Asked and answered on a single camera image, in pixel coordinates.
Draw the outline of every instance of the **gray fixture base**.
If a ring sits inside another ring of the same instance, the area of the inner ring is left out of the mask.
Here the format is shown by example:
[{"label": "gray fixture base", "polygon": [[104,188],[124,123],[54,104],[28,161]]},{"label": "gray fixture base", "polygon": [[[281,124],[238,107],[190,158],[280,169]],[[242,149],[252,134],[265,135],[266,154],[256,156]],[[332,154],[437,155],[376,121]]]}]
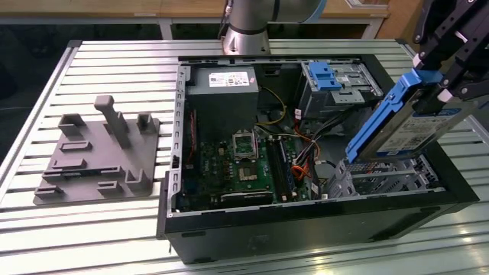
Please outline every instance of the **gray fixture base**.
[{"label": "gray fixture base", "polygon": [[94,108],[105,121],[61,117],[62,131],[33,203],[100,201],[146,197],[153,190],[160,121],[140,113],[126,120],[112,108],[112,96],[98,96]]}]

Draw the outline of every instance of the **red cable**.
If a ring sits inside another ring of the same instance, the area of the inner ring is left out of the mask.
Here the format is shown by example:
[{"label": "red cable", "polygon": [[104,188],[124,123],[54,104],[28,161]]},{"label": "red cable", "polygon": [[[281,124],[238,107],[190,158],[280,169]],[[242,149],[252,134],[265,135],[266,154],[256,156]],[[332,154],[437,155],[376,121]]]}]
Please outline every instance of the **red cable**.
[{"label": "red cable", "polygon": [[194,139],[194,131],[193,131],[193,112],[190,112],[190,135],[192,135],[192,147],[190,147],[190,155],[189,155],[189,158],[186,159],[186,164],[190,164],[193,150],[196,147],[196,139]]}]

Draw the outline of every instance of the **green motherboard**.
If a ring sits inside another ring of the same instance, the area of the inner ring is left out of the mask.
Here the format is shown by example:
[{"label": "green motherboard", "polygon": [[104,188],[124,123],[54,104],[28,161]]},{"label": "green motherboard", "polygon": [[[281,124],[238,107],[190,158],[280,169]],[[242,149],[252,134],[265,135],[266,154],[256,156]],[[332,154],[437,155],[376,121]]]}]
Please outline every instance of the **green motherboard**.
[{"label": "green motherboard", "polygon": [[[220,205],[221,198],[232,194],[265,194],[268,203],[285,202],[284,196],[277,193],[277,181],[273,180],[274,165],[269,163],[269,146],[266,139],[257,139],[254,146],[242,137],[218,143],[200,143],[197,159],[193,165],[186,165],[184,170],[184,192],[178,199],[180,211],[201,211],[228,208]],[[294,141],[284,139],[288,166],[296,156]],[[237,160],[234,152],[246,154],[256,148],[254,159]],[[301,182],[294,182],[290,187],[286,202],[305,201],[309,199],[308,190]],[[246,206],[232,203],[229,207]]]}]

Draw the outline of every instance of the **aluminum table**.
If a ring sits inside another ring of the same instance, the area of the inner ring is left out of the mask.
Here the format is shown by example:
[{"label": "aluminum table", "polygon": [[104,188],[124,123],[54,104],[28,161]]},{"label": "aluminum table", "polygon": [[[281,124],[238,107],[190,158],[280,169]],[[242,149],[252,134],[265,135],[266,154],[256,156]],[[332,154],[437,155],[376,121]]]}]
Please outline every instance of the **aluminum table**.
[{"label": "aluminum table", "polygon": [[[410,49],[393,40],[272,40],[273,54],[374,54],[397,81]],[[489,135],[469,117],[441,139],[481,202],[396,240],[185,266],[154,239],[160,182],[148,198],[76,206],[32,203],[60,136],[57,122],[110,94],[133,119],[161,121],[154,178],[169,164],[178,56],[221,55],[218,41],[70,43],[0,167],[0,274],[461,274],[489,272]]]}]

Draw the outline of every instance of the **chip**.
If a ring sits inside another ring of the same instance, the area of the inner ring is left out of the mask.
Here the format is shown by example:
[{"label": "chip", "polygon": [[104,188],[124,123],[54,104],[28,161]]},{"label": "chip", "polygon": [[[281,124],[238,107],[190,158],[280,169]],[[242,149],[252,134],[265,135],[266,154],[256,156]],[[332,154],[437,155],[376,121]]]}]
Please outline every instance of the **chip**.
[{"label": "chip", "polygon": [[249,161],[241,161],[237,165],[238,179],[242,181],[257,180],[257,164]]}]

